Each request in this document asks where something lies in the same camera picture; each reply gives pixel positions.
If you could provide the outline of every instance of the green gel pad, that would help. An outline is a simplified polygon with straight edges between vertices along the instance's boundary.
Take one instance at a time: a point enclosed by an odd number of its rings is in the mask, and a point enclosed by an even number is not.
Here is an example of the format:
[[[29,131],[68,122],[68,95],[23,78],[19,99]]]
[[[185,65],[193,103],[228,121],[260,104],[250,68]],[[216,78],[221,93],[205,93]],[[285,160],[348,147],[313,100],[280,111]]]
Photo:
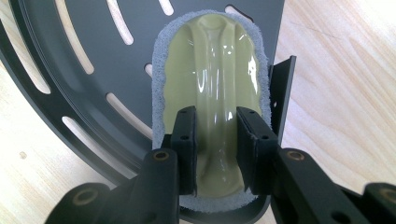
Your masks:
[[[169,45],[163,123],[172,133],[177,111],[197,109],[197,193],[224,197],[244,187],[236,161],[236,107],[262,113],[259,63],[246,30],[220,14],[186,22]]]

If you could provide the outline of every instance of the wooden surface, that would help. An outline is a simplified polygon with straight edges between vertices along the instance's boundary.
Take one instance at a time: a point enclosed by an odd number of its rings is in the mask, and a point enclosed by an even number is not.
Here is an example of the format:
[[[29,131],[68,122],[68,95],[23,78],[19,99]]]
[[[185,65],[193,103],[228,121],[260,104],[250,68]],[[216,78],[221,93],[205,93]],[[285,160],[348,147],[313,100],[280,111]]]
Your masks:
[[[6,0],[1,20],[22,59]],[[286,1],[276,61],[296,55],[283,147],[361,192],[396,184],[396,2]],[[25,63],[31,73],[32,64]],[[42,223],[71,188],[106,180],[45,125],[0,66],[0,223]],[[265,215],[260,223],[273,223]]]

